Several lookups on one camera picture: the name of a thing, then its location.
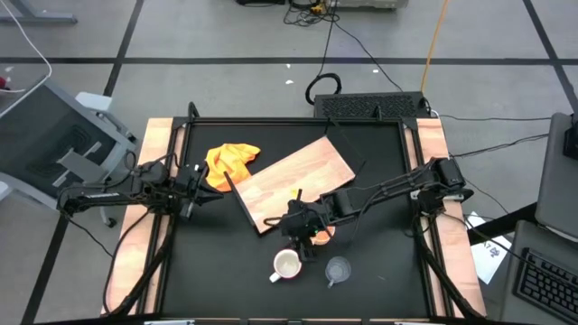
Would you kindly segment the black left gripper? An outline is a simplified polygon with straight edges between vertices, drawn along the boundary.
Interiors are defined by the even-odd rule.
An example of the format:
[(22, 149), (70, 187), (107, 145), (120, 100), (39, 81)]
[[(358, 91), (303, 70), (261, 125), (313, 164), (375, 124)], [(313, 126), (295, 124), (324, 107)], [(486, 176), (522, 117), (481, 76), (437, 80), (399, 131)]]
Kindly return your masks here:
[(180, 170), (175, 183), (175, 199), (173, 211), (182, 219), (190, 220), (193, 208), (203, 204), (221, 200), (224, 195), (221, 191), (204, 184), (208, 173), (208, 166), (202, 164), (190, 165)]

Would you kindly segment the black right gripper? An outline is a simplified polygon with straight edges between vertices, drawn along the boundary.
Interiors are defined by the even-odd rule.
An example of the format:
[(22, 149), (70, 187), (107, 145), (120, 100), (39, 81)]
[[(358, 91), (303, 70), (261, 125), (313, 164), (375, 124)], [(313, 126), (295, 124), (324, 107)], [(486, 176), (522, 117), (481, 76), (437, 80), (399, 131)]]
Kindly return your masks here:
[(278, 222), (283, 237), (289, 237), (295, 242), (295, 250), (300, 260), (306, 263), (316, 261), (316, 251), (312, 246), (312, 237), (326, 230), (325, 215), (317, 203), (307, 203), (301, 200), (290, 200), (288, 210)]

